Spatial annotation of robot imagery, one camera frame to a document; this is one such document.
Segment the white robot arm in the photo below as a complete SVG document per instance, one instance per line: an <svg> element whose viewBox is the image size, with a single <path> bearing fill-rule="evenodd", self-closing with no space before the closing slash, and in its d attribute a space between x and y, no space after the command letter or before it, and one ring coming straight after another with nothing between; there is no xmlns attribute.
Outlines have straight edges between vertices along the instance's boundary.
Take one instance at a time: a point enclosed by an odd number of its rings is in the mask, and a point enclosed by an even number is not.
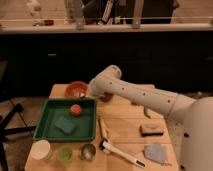
<svg viewBox="0 0 213 171"><path fill-rule="evenodd" d="M115 94L181 123L181 171L213 171L213 97L194 99L129 83L121 75L118 66L106 67L89 82L86 95Z"/></svg>

